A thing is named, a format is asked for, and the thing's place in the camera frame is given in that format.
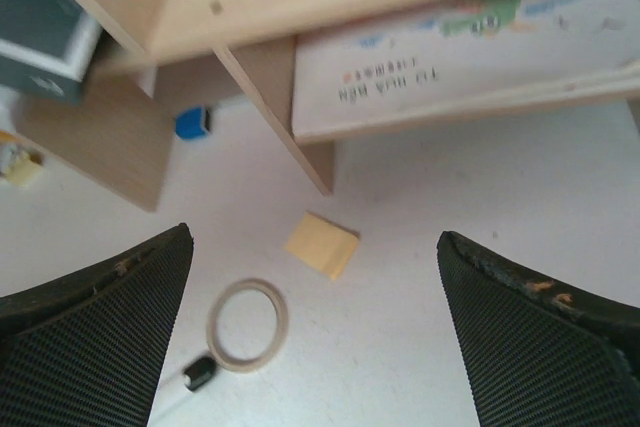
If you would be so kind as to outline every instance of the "colorful illustration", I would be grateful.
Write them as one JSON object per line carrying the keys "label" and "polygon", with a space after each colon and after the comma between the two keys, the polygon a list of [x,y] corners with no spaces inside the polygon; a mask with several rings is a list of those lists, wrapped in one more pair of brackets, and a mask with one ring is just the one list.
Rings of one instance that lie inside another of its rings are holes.
{"label": "colorful illustration", "polygon": [[507,27],[516,31],[532,30],[531,26],[515,21],[521,1],[470,0],[459,7],[459,11],[467,12],[468,15],[442,20],[440,32],[445,37],[459,35],[467,31],[477,36],[492,37]]}

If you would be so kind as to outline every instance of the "screw hole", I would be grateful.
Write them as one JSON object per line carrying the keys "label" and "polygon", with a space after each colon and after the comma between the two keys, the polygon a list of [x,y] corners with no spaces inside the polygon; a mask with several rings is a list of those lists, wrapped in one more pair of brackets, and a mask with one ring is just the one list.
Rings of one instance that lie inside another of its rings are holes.
{"label": "screw hole", "polygon": [[219,0],[214,0],[213,2],[211,2],[211,12],[213,12],[215,15],[221,14],[222,10],[222,4]]}

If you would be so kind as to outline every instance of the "black object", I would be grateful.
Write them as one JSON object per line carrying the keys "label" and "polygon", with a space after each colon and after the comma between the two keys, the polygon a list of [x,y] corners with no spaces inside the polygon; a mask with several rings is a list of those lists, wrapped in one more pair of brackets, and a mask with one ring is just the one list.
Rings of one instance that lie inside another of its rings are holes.
{"label": "black object", "polygon": [[212,357],[200,357],[182,372],[185,376],[185,386],[191,392],[195,392],[213,378],[217,367],[218,364]]}
{"label": "black object", "polygon": [[0,425],[146,425],[189,274],[181,224],[0,299]]}
{"label": "black object", "polygon": [[454,232],[440,276],[483,426],[640,426],[640,309]]}

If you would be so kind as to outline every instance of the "small yellow object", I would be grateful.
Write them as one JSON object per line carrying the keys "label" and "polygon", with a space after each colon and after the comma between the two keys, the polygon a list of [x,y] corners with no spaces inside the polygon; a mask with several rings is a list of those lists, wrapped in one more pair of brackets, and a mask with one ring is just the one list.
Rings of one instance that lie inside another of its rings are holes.
{"label": "small yellow object", "polygon": [[307,212],[284,248],[308,266],[336,280],[359,242],[356,234]]}
{"label": "small yellow object", "polygon": [[22,152],[20,158],[11,167],[5,178],[13,185],[25,187],[36,175],[42,171],[42,166],[31,160],[27,152]]}

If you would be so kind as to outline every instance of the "blue object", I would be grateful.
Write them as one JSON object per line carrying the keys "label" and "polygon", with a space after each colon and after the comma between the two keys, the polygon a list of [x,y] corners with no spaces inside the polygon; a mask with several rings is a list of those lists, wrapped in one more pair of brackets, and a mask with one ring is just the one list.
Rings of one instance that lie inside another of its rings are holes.
{"label": "blue object", "polygon": [[206,137],[211,132],[211,107],[199,105],[176,118],[176,134],[184,140]]}

